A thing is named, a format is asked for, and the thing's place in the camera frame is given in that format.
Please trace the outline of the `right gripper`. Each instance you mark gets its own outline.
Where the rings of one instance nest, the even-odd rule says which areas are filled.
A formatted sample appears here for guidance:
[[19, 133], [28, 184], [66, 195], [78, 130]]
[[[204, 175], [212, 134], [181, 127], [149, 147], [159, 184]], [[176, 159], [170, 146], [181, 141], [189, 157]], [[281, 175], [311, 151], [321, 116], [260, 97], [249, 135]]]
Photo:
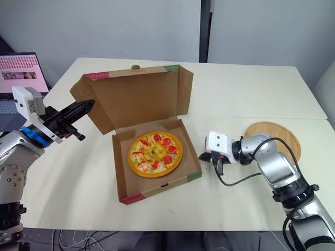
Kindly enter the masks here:
[[218, 164], [225, 159], [225, 156], [221, 155], [219, 152], [211, 151], [210, 153], [202, 153], [198, 157], [198, 159], [204, 162], [212, 162], [213, 164]]

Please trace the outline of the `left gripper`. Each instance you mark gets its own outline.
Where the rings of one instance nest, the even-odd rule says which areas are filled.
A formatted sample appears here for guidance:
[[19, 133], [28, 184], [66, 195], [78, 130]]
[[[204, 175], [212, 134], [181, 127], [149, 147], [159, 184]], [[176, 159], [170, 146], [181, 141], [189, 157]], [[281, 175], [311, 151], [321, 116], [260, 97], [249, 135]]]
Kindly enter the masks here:
[[56, 134], [60, 139], [69, 138], [74, 135], [80, 141], [85, 136], [72, 126], [74, 122], [85, 115], [85, 106], [68, 106], [61, 111], [57, 111], [51, 106], [45, 109], [46, 114], [41, 115], [43, 125]]

